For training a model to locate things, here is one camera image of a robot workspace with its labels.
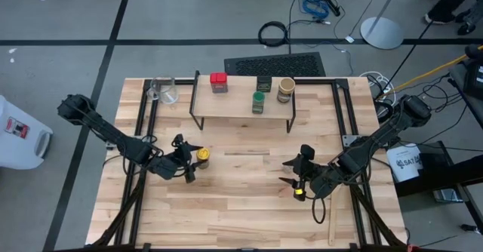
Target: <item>wooden stick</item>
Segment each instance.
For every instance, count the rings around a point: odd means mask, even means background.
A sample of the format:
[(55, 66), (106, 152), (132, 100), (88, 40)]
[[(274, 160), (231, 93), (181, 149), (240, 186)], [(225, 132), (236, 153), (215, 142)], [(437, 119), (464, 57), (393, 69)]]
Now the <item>wooden stick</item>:
[(329, 245), (335, 244), (335, 229), (337, 228), (337, 194), (340, 186), (336, 187), (331, 194), (331, 216), (329, 219)]

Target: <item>cylindrical canister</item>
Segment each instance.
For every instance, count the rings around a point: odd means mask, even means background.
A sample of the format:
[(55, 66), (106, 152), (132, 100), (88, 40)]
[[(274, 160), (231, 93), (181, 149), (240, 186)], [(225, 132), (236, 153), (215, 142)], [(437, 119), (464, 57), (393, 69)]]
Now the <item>cylindrical canister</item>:
[(254, 92), (253, 103), (251, 105), (252, 113), (263, 113), (263, 104), (265, 103), (265, 94), (260, 91)]
[(283, 78), (278, 85), (277, 99), (282, 103), (290, 101), (295, 90), (295, 81), (292, 78)]
[(209, 159), (210, 158), (210, 151), (206, 148), (198, 149), (196, 152), (196, 159), (198, 162), (203, 162), (198, 166), (200, 169), (206, 169), (208, 168), (208, 165), (210, 165)]

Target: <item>dark green container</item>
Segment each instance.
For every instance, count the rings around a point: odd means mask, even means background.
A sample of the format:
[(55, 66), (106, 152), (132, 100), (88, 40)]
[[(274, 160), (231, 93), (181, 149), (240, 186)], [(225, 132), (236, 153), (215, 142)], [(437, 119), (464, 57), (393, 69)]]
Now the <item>dark green container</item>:
[(251, 105), (251, 112), (261, 114), (263, 113), (263, 104), (265, 103), (265, 94), (256, 91), (253, 95), (253, 103)]
[(259, 76), (257, 77), (257, 91), (269, 93), (272, 89), (272, 77)]

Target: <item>red container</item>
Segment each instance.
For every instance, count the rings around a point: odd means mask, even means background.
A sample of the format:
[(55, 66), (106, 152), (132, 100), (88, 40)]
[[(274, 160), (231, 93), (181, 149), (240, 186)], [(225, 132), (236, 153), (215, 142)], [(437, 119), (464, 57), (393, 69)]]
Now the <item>red container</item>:
[(228, 92), (228, 84), (226, 83), (227, 76), (224, 72), (219, 73), (211, 73), (210, 75), (210, 83), (211, 83), (211, 90), (214, 94), (219, 93), (227, 93)]

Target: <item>metal pole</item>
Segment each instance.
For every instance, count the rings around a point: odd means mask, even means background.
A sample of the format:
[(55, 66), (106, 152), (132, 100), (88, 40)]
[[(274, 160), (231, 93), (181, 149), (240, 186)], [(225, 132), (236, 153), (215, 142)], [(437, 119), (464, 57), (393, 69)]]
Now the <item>metal pole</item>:
[(377, 15), (376, 17), (376, 20), (374, 21), (374, 23), (372, 23), (372, 26), (371, 28), (369, 29), (369, 32), (368, 32), (368, 36), (372, 33), (372, 30), (374, 29), (374, 27), (376, 26), (377, 22), (379, 21), (379, 19), (383, 16), (384, 14), (384, 11), (386, 11), (387, 9), (387, 6), (389, 6), (389, 3), (391, 3), (392, 0), (387, 0), (386, 3), (384, 4), (383, 6), (383, 9), (380, 10), (379, 14)]

